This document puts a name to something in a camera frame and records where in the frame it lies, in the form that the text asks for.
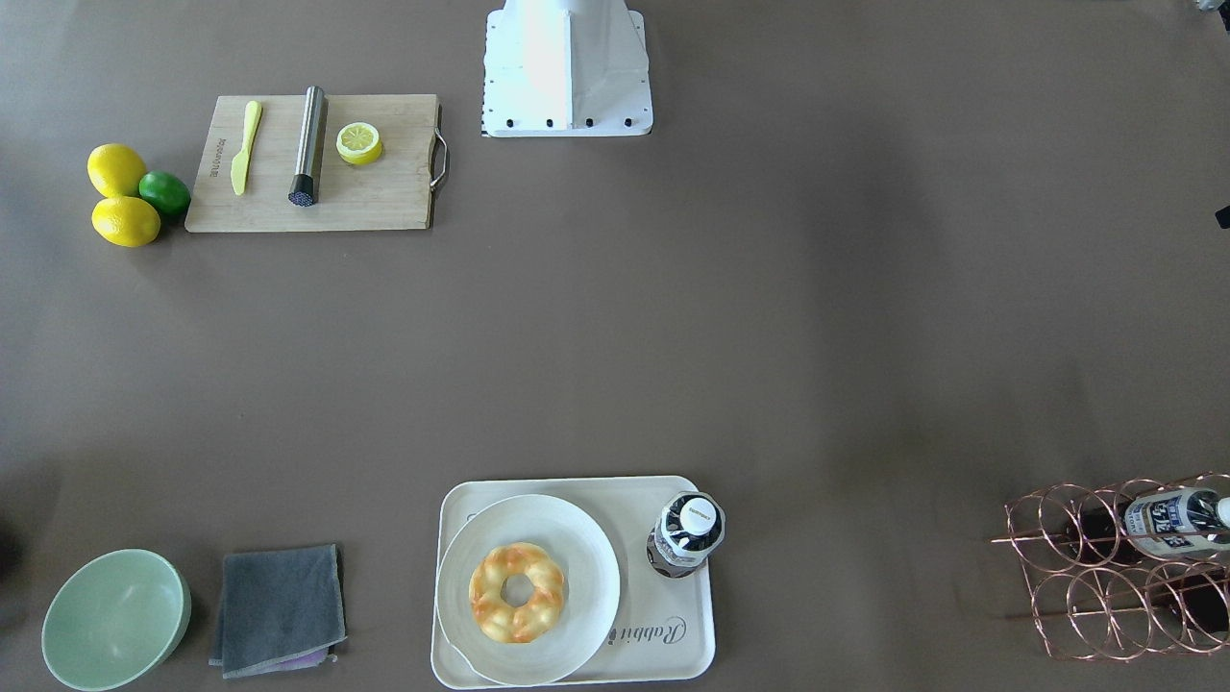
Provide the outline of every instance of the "yellow knife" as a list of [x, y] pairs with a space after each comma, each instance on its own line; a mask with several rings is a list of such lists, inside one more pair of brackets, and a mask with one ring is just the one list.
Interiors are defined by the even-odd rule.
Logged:
[[252, 157], [252, 139], [256, 138], [256, 125], [261, 122], [261, 102], [248, 101], [244, 108], [244, 147], [231, 160], [231, 187], [235, 194], [242, 194], [247, 187], [247, 162]]

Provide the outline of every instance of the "white plate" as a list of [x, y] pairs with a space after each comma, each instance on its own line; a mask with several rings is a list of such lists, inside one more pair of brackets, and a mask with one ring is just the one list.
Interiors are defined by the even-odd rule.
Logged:
[[[525, 541], [541, 546], [565, 575], [560, 622], [529, 644], [501, 644], [470, 612], [470, 576], [492, 548]], [[444, 637], [478, 675], [503, 685], [555, 682], [603, 645], [619, 608], [619, 563], [601, 527], [572, 503], [518, 495], [475, 515], [440, 563], [435, 611]]]

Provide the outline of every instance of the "bagel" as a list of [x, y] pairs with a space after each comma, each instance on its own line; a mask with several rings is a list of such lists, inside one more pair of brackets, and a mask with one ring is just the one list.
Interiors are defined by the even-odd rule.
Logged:
[[[501, 591], [508, 578], [524, 574], [534, 595], [514, 608]], [[488, 638], [504, 644], [528, 644], [560, 622], [563, 611], [563, 572], [546, 551], [533, 543], [501, 546], [487, 553], [470, 578], [474, 621]]]

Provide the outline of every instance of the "white plastic device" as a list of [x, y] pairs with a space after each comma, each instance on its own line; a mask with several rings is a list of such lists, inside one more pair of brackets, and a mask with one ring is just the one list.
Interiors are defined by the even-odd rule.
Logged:
[[645, 17], [624, 0], [507, 0], [487, 16], [482, 133], [627, 136], [653, 128]]

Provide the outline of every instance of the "white bottle cap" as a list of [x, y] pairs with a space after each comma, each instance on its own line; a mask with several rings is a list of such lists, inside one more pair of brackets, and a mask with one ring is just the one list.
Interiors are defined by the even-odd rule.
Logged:
[[717, 510], [704, 498], [692, 498], [679, 510], [679, 525], [692, 536], [705, 536], [717, 521]]

